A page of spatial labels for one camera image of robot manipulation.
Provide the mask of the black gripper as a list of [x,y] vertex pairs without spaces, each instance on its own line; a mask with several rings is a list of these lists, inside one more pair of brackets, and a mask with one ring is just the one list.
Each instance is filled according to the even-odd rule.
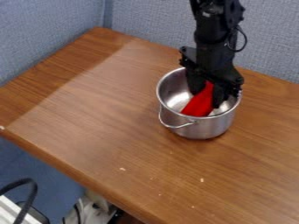
[[235,51],[225,42],[215,45],[199,44],[180,48],[180,65],[185,68],[189,92],[196,95],[205,88],[205,81],[217,83],[212,88],[212,107],[231,97],[238,97],[244,78],[234,67]]

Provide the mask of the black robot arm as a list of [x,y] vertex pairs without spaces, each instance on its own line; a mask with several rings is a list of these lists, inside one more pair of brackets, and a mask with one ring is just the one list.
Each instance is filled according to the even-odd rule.
[[180,47],[180,65],[193,95],[212,85],[211,106],[216,109],[231,95],[239,95],[244,84],[234,59],[248,42],[239,26],[246,8],[239,0],[189,0],[189,4],[195,47]]

